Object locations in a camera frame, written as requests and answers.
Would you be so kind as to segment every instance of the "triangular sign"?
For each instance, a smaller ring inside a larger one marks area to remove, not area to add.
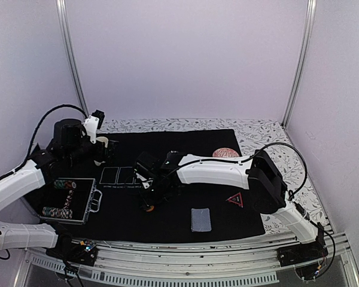
[[[228,202],[232,202],[240,207],[243,207],[244,206],[244,203],[242,201],[242,196],[241,196],[241,193],[237,193],[233,196],[230,196],[226,201]]]

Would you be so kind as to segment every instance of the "case handle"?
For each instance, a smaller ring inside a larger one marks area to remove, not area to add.
[[[99,210],[100,210],[100,204],[101,204],[101,199],[102,199],[102,192],[101,192],[101,191],[95,190],[95,193],[99,193],[99,194],[100,194],[100,197],[99,197],[98,199],[94,199],[94,198],[92,199],[92,202],[91,202],[91,204],[90,204],[90,209],[89,209],[89,211],[90,211],[90,212],[93,212],[93,213],[99,212]],[[96,210],[92,209],[92,206],[93,206],[93,205],[97,206],[97,209],[96,209]]]

